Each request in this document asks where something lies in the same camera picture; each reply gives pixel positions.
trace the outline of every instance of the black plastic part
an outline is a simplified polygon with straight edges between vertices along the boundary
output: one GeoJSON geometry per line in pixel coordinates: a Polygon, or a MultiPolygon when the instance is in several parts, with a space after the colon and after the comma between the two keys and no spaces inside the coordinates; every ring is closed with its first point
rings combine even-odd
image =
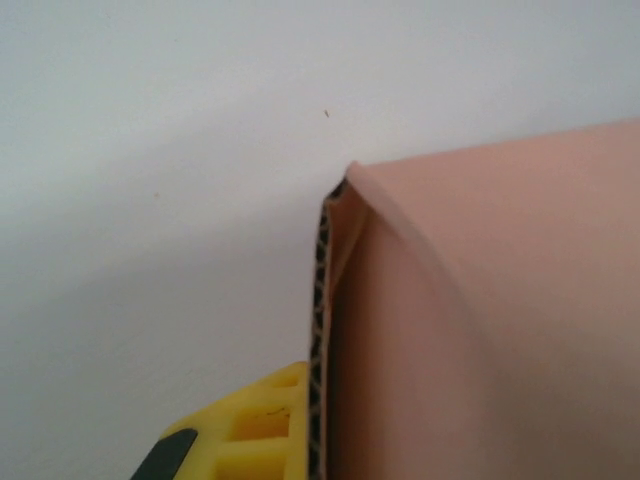
{"type": "Polygon", "coordinates": [[[173,480],[197,436],[197,430],[185,428],[158,440],[131,480],[173,480]]]}

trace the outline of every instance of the yellow plastic part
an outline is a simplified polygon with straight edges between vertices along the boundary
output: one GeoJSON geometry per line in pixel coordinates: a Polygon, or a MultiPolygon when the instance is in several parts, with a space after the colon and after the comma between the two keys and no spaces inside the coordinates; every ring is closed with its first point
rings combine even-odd
{"type": "Polygon", "coordinates": [[[294,363],[172,425],[198,436],[174,480],[305,480],[307,364],[294,363]]]}

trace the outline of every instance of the cardboard edge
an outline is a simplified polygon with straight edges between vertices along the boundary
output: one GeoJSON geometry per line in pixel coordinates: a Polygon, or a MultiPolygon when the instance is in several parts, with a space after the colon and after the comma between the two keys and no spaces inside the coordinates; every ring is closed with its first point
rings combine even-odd
{"type": "Polygon", "coordinates": [[[322,202],[316,237],[309,350],[307,478],[327,479],[327,374],[333,291],[359,238],[368,208],[346,179],[322,202]]]}

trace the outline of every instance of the white ceiling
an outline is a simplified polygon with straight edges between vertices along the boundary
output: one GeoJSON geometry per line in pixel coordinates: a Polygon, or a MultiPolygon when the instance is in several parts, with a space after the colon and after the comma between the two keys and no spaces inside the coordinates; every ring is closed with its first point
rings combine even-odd
{"type": "Polygon", "coordinates": [[[0,477],[127,478],[304,358],[349,161],[640,114],[637,1],[391,3],[0,5],[0,477]]]}

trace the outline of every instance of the corrugated cardboard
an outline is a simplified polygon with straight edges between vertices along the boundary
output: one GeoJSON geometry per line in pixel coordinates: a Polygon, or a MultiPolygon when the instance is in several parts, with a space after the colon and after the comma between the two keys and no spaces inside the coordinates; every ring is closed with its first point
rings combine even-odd
{"type": "Polygon", "coordinates": [[[640,121],[353,164],[323,219],[311,479],[640,478],[640,121]]]}

